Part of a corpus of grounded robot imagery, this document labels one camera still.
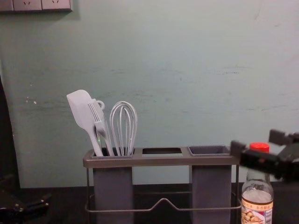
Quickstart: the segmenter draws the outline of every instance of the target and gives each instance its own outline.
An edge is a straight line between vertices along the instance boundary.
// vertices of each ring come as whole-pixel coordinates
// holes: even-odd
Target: kitchen utensil
[[[77,125],[87,131],[95,154],[97,156],[103,156],[102,150],[98,145],[97,136],[94,132],[95,125],[93,114],[88,106],[88,102],[90,102],[92,98],[85,90],[75,91],[68,94],[66,97],[69,101]]]
[[[92,99],[91,102],[88,103],[88,106],[93,114],[94,125],[96,127],[97,133],[101,134],[104,137],[109,155],[114,156],[109,136],[109,130],[102,110],[102,108],[105,108],[105,104],[102,101]]]
[[[117,134],[115,133],[114,120],[117,123]],[[131,156],[137,131],[137,112],[128,102],[120,101],[114,105],[110,113],[110,127],[118,155]]]

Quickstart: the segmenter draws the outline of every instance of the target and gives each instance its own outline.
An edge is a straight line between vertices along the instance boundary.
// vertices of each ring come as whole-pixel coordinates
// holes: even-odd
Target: bottle cap
[[[269,153],[270,146],[263,142],[252,142],[250,143],[249,148],[262,153]]]

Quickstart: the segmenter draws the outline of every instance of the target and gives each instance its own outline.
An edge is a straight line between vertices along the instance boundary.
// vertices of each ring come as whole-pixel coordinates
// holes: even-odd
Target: utensil holder
[[[189,147],[192,156],[229,155],[226,146],[195,146]],[[192,208],[229,207],[231,203],[231,172],[230,165],[190,166],[190,182],[192,183]],[[230,211],[192,211],[193,224],[228,224]]]
[[[190,212],[193,224],[229,224],[230,211],[241,208],[241,201],[238,199],[238,163],[239,160],[231,156],[224,146],[135,148],[131,157],[96,157],[94,151],[90,150],[83,158],[88,195],[85,210],[89,215],[97,215],[97,224],[133,224],[134,212],[151,212],[161,202],[166,202],[176,211]],[[167,198],[159,199],[147,209],[134,208],[132,167],[182,165],[191,168],[190,208],[179,208]],[[239,205],[235,207],[230,205],[232,165],[237,165],[235,204],[239,202]],[[90,207],[90,168],[93,169],[96,210],[91,210]]]

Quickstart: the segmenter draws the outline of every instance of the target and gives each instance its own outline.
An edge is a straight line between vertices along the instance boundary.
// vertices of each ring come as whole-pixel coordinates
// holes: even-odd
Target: dark table surface
[[[298,224],[299,223],[299,184],[273,183],[274,210],[273,224]],[[135,186],[135,192],[149,191],[188,191],[187,184],[176,185],[147,185]],[[51,193],[52,200],[48,214],[44,217],[26,222],[27,224],[84,224],[87,215],[84,210],[86,203],[86,187],[74,188],[44,188],[22,189],[17,196],[23,202],[39,199]],[[167,197],[175,202],[178,207],[188,207],[189,195],[184,194],[139,194],[135,195],[134,203],[138,208],[149,208],[161,197]],[[159,205],[153,212],[136,214],[137,224],[189,224],[188,212],[176,212],[168,204]]]

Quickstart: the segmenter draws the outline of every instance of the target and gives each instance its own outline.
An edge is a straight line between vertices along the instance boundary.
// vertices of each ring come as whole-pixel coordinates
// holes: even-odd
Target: bottle label
[[[242,198],[242,224],[271,224],[273,201],[255,203]]]

